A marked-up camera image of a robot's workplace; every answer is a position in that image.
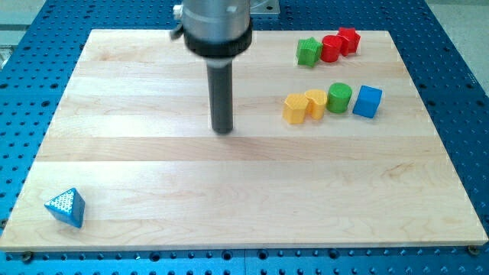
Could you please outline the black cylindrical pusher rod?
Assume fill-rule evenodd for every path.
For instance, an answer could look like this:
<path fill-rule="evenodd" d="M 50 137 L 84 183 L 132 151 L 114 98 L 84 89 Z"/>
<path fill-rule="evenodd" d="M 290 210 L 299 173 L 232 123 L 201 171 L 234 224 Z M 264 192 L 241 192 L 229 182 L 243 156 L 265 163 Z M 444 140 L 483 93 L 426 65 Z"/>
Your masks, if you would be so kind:
<path fill-rule="evenodd" d="M 228 134 L 233 129 L 232 62 L 206 62 L 212 130 Z"/>

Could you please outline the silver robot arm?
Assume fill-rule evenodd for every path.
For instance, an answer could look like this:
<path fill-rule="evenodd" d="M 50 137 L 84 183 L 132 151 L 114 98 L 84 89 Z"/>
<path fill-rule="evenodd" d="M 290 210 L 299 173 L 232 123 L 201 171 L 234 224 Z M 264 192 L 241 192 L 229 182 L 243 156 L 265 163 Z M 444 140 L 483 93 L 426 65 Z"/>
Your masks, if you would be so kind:
<path fill-rule="evenodd" d="M 206 62 L 212 130 L 233 130 L 232 61 L 252 42 L 251 4 L 242 0 L 183 0 L 173 7 L 170 39 Z"/>

